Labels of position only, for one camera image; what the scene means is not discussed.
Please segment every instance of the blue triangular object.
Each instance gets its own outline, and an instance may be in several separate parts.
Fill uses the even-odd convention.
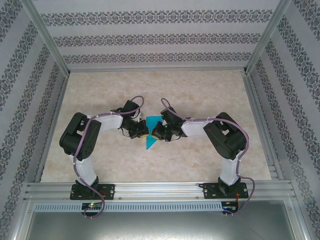
[[[147,116],[146,117],[146,126],[149,129],[149,136],[146,137],[146,149],[147,150],[157,141],[157,139],[155,139],[154,137],[151,136],[151,133],[158,122],[162,122],[161,116]]]

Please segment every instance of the beige marble surface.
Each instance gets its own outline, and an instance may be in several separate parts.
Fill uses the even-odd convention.
[[[136,95],[145,98],[144,116],[160,115],[162,97],[186,117],[206,118],[227,112],[250,137],[240,174],[255,180],[271,179],[241,74],[229,70],[72,73],[41,181],[76,179],[71,160],[59,147],[74,113],[108,112],[123,107]],[[100,182],[216,181],[222,165],[207,137],[157,141],[146,150],[145,138],[130,139],[117,129],[100,134],[92,157]]]

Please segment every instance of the purple cable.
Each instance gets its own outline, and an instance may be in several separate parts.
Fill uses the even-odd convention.
[[[145,103],[145,99],[143,96],[135,96],[134,98],[131,99],[131,101],[133,101],[134,99],[136,98],[141,98],[142,99],[142,103],[141,105],[136,108],[135,110],[132,110],[132,111],[127,111],[127,112],[106,112],[106,113],[102,113],[102,114],[99,114],[99,115],[95,115],[95,116],[92,116],[89,121],[86,123],[85,125],[85,128],[84,128],[84,131],[83,131],[83,134],[82,134],[82,137],[80,139],[80,142],[79,142],[79,145],[75,151],[75,154],[73,156],[73,169],[74,169],[74,172],[76,174],[76,176],[78,177],[78,179],[86,186],[88,187],[91,191],[95,192],[100,198],[101,198],[101,203],[102,203],[102,207],[101,207],[101,210],[94,216],[90,216],[90,219],[93,219],[93,218],[96,218],[98,217],[100,214],[102,214],[102,212],[104,211],[105,209],[105,205],[106,205],[106,202],[105,202],[105,199],[104,197],[100,194],[100,192],[98,192],[97,190],[95,190],[93,187],[91,187],[88,183],[86,183],[80,176],[78,170],[77,170],[77,156],[80,152],[80,149],[82,147],[82,144],[84,142],[84,139],[85,139],[85,136],[87,134],[87,131],[88,131],[88,128],[89,128],[89,125],[90,123],[92,122],[92,120],[98,118],[98,117],[103,117],[103,116],[109,116],[109,115],[125,115],[125,114],[132,114],[132,113],[135,113],[136,111],[138,111],[139,109],[141,109],[141,107],[144,105]],[[89,216],[86,215],[86,211],[87,211],[87,208],[84,210],[83,212],[83,215],[85,218],[88,218]]]
[[[245,140],[246,140],[246,145],[245,145],[245,148],[243,150],[243,152],[240,154],[240,156],[238,157],[238,161],[236,163],[236,168],[235,168],[235,173],[236,175],[241,178],[241,179],[248,179],[252,182],[252,191],[248,197],[248,199],[245,201],[245,203],[243,204],[242,208],[239,209],[236,213],[234,213],[233,215],[237,215],[238,213],[240,213],[244,208],[245,206],[249,203],[251,197],[253,196],[254,194],[254,191],[255,191],[255,188],[256,188],[256,183],[255,181],[251,178],[251,177],[248,177],[248,176],[241,176],[239,175],[239,166],[240,166],[240,159],[243,157],[243,155],[248,151],[248,148],[249,148],[249,136],[248,134],[246,133],[246,131],[240,127],[238,124],[234,123],[233,121],[229,121],[229,120],[226,120],[226,119],[222,119],[222,118],[216,118],[216,117],[209,117],[209,118],[198,118],[198,119],[191,119],[191,118],[186,118],[174,111],[172,111],[170,109],[171,105],[170,105],[170,102],[166,99],[166,98],[161,98],[161,103],[163,104],[163,106],[165,107],[166,110],[168,110],[170,113],[176,115],[177,117],[181,118],[182,120],[185,120],[185,121],[191,121],[191,122],[203,122],[203,121],[219,121],[219,122],[224,122],[224,123],[227,123],[227,124],[231,124],[233,126],[235,126],[237,129],[240,130],[240,132],[243,133],[244,137],[245,137]]]

